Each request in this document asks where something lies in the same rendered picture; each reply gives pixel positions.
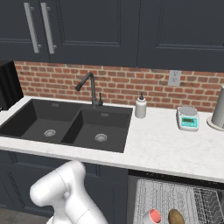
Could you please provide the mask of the white red cup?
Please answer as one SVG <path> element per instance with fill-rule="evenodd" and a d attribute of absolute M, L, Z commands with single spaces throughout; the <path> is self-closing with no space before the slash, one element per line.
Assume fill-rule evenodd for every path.
<path fill-rule="evenodd" d="M 151 209 L 143 216 L 143 224 L 160 224 L 160 222 L 161 215 L 157 209 Z"/>

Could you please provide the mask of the grey paper towel holder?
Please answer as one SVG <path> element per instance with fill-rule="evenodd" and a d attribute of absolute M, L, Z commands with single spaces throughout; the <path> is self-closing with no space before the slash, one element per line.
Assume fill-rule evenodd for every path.
<path fill-rule="evenodd" d="M 224 131 L 224 84 L 220 88 L 213 115 L 206 119 L 206 123 L 215 130 Z"/>

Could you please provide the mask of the dark blue base cupboard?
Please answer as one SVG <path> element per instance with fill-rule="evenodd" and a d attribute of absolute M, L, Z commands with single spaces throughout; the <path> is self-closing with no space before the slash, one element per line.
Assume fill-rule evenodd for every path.
<path fill-rule="evenodd" d="M 50 206 L 32 203 L 30 188 L 65 159 L 0 150 L 0 207 L 26 214 L 51 217 Z M 85 164 L 85 187 L 108 224 L 126 224 L 128 171 L 99 164 Z"/>

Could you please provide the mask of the black appliance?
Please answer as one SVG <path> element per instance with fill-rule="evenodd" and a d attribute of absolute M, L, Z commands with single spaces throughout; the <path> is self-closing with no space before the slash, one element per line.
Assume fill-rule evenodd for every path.
<path fill-rule="evenodd" d="M 0 111 L 8 110 L 23 97 L 14 62 L 0 60 Z"/>

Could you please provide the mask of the white soap dispenser bottle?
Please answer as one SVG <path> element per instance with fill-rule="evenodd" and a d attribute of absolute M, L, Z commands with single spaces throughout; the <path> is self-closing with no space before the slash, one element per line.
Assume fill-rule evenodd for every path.
<path fill-rule="evenodd" d="M 147 101 L 145 100 L 144 96 L 140 94 L 140 96 L 136 99 L 135 116 L 141 119 L 145 118 L 146 108 L 147 108 Z"/>

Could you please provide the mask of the dark grey tap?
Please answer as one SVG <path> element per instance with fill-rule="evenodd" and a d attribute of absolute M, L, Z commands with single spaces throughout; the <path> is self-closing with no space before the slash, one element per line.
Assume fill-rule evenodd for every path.
<path fill-rule="evenodd" d="M 103 104 L 103 100 L 97 100 L 95 96 L 95 77 L 92 72 L 88 72 L 81 81 L 76 85 L 75 89 L 77 91 L 81 90 L 81 87 L 85 84 L 85 82 L 90 79 L 91 80 L 91 92 L 92 92 L 92 107 L 95 109 L 98 106 Z"/>

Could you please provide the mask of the dark blue wall cupboard door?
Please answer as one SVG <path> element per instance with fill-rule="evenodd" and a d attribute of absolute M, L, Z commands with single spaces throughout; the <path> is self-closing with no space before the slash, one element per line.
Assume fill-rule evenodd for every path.
<path fill-rule="evenodd" d="M 137 65 L 224 72 L 224 0 L 141 0 Z"/>
<path fill-rule="evenodd" d="M 134 67 L 140 0 L 40 0 L 47 3 L 52 63 Z"/>
<path fill-rule="evenodd" d="M 34 8 L 31 13 L 41 45 L 39 53 L 33 50 L 24 3 Z M 0 60 L 50 61 L 39 0 L 0 0 Z"/>

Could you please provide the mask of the brown bowl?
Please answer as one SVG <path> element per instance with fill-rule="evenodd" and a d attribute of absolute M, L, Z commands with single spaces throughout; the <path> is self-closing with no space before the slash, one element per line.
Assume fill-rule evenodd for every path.
<path fill-rule="evenodd" d="M 177 209 L 172 209 L 168 214 L 169 224 L 185 224 L 182 214 Z"/>

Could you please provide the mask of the white teal kitchen scale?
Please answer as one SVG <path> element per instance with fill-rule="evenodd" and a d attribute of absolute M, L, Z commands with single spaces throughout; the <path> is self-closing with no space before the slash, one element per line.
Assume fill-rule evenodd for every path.
<path fill-rule="evenodd" d="M 180 130 L 197 131 L 200 125 L 198 110 L 190 106 L 178 107 L 176 111 L 177 125 Z"/>

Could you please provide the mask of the black double sink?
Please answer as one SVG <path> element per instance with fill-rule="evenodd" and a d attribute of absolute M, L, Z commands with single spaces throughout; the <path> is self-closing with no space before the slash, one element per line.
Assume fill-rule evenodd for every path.
<path fill-rule="evenodd" d="M 0 136 L 122 153 L 131 116 L 131 108 L 31 99 L 0 125 Z"/>

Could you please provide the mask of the grey wall socket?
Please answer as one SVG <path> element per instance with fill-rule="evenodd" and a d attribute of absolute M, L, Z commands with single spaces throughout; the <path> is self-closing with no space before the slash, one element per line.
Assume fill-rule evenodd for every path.
<path fill-rule="evenodd" d="M 178 86 L 180 84 L 181 71 L 171 70 L 168 79 L 169 86 Z"/>

